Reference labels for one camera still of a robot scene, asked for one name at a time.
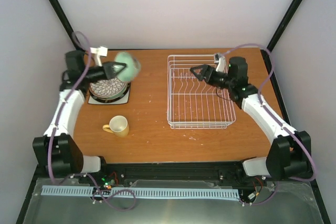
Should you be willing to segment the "white wire dish rack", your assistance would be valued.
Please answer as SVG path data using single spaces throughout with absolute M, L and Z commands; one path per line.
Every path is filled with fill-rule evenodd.
M 169 55 L 167 122 L 172 129 L 225 129 L 236 121 L 227 90 L 200 82 L 190 68 L 214 64 L 214 55 Z

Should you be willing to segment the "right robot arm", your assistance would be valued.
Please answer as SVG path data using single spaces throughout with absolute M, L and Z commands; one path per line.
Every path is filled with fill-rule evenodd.
M 243 57 L 232 57 L 227 72 L 219 67 L 200 65 L 190 72 L 217 89 L 226 89 L 230 99 L 248 114 L 266 135 L 271 146 L 266 157 L 242 162 L 246 176 L 265 176 L 274 180 L 307 180 L 312 173 L 311 139 L 306 131 L 287 124 L 266 102 L 258 89 L 248 82 L 248 64 Z

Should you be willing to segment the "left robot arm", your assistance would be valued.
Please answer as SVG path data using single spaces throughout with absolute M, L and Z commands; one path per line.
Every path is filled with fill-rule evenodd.
M 109 170 L 102 156 L 85 156 L 74 141 L 74 129 L 91 83 L 109 80 L 124 72 L 127 64 L 108 61 L 91 66 L 81 50 L 65 54 L 67 69 L 59 87 L 59 101 L 54 117 L 44 134 L 32 146 L 40 171 L 50 178 L 91 173 L 97 183 L 108 180 Z

